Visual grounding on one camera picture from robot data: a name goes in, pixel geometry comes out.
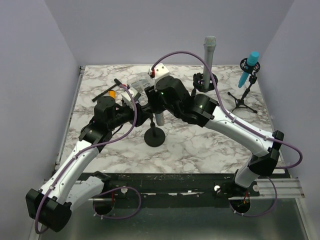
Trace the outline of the blue microphone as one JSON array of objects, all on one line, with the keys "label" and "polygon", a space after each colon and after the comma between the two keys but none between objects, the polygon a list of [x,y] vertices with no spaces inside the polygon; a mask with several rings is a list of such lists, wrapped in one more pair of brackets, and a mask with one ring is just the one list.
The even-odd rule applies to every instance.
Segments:
[{"label": "blue microphone", "polygon": [[240,68],[242,69],[243,73],[238,81],[238,88],[241,88],[245,84],[249,75],[251,75],[253,72],[258,72],[260,69],[259,57],[259,52],[252,51],[247,58],[244,58],[240,62]]}]

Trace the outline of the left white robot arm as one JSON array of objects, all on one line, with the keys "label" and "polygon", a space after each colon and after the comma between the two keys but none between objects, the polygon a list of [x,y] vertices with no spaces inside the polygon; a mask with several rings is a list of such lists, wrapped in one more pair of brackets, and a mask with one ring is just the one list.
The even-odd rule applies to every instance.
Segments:
[{"label": "left white robot arm", "polygon": [[30,189],[26,196],[29,216],[54,232],[61,231],[72,214],[72,203],[67,199],[70,190],[87,165],[107,144],[114,143],[113,130],[126,123],[139,127],[152,116],[149,104],[131,102],[119,105],[110,96],[98,99],[94,115],[82,128],[79,139],[67,160],[39,190]]}]

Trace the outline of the glitter handle microphone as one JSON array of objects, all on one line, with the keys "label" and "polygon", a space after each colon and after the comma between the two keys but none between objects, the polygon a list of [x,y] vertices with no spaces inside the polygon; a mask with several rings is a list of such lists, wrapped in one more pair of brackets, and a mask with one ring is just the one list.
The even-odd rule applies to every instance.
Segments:
[{"label": "glitter handle microphone", "polygon": [[164,117],[164,113],[163,113],[163,112],[161,112],[161,113],[155,113],[154,116],[155,116],[156,124],[157,124],[159,127],[162,127],[162,126],[165,125],[165,117]]}]

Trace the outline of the black tripod mic stand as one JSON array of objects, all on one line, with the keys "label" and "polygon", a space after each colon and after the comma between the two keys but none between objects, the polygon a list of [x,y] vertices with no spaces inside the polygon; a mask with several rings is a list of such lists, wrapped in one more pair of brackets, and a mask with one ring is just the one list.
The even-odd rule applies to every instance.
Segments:
[{"label": "black tripod mic stand", "polygon": [[258,111],[251,108],[250,106],[248,106],[245,103],[245,98],[247,97],[247,95],[249,94],[249,92],[251,91],[251,87],[256,83],[258,77],[257,77],[257,73],[258,72],[253,72],[251,75],[249,75],[248,80],[249,80],[249,86],[245,89],[244,93],[242,94],[241,98],[236,98],[234,95],[232,95],[229,91],[227,92],[227,94],[232,97],[234,99],[235,102],[235,107],[231,110],[231,112],[233,112],[234,110],[237,109],[249,109],[251,110],[253,113],[257,114]]}]

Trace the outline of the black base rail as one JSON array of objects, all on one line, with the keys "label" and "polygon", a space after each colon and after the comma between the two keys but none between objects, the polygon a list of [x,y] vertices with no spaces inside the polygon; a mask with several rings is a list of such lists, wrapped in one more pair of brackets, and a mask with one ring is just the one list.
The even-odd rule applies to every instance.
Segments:
[{"label": "black base rail", "polygon": [[249,200],[260,196],[256,181],[249,188],[236,186],[232,173],[83,173],[78,180],[83,183],[97,177],[104,183],[103,191],[117,187],[130,187],[94,200],[99,210],[109,207],[142,208],[227,208],[229,200]]}]

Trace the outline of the orange utility knife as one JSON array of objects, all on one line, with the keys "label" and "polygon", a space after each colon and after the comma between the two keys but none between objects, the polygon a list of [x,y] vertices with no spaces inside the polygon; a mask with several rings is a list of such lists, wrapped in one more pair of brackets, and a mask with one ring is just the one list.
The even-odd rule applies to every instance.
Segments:
[{"label": "orange utility knife", "polygon": [[115,92],[114,90],[109,90],[109,91],[107,92],[107,94],[108,94],[110,97],[112,97],[113,99],[116,98],[116,92]]}]

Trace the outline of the clear plastic screw box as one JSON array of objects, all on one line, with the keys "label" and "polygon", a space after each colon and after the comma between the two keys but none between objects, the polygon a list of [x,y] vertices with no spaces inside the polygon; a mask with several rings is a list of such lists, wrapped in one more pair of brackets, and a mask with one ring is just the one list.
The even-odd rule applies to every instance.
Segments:
[{"label": "clear plastic screw box", "polygon": [[151,87],[153,81],[147,72],[141,72],[127,80],[127,85],[134,88],[140,94],[145,92],[145,88]]}]

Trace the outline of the black shock-mount mic stand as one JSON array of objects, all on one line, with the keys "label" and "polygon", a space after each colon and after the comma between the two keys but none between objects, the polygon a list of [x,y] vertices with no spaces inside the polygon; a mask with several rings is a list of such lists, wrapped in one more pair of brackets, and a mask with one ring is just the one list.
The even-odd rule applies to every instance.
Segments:
[{"label": "black shock-mount mic stand", "polygon": [[197,91],[206,93],[215,89],[213,80],[211,78],[209,80],[209,87],[205,88],[205,81],[203,80],[203,77],[204,75],[200,72],[193,75],[193,89],[191,91],[191,96],[195,96]]}]

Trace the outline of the tall grey microphone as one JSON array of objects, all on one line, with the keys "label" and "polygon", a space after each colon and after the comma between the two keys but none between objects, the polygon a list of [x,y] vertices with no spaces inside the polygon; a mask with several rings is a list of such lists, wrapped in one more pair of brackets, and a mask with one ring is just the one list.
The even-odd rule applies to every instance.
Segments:
[{"label": "tall grey microphone", "polygon": [[211,70],[213,65],[213,56],[214,51],[217,45],[216,37],[215,36],[207,36],[204,39],[204,61],[206,66],[203,67],[203,84],[204,90],[207,92],[210,88],[210,81],[211,81]]}]

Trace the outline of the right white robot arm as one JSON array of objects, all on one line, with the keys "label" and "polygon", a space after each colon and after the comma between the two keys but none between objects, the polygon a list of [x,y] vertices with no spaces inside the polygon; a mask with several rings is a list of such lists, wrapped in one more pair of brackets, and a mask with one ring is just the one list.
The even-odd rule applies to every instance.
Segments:
[{"label": "right white robot arm", "polygon": [[250,159],[230,183],[234,195],[243,195],[259,176],[269,177],[273,173],[280,157],[283,132],[265,131],[234,114],[227,115],[216,100],[205,94],[190,95],[182,81],[172,76],[144,91],[153,113],[168,111],[183,122],[217,131],[250,150]]}]

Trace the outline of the black round-base mic stand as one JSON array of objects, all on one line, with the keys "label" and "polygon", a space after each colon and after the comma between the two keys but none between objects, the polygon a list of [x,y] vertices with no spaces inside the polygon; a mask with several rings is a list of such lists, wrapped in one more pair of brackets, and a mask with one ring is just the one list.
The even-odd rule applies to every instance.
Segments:
[{"label": "black round-base mic stand", "polygon": [[150,113],[150,127],[144,133],[144,141],[148,146],[156,148],[161,146],[165,142],[166,136],[165,132],[161,128],[156,126],[153,118],[153,114]]}]

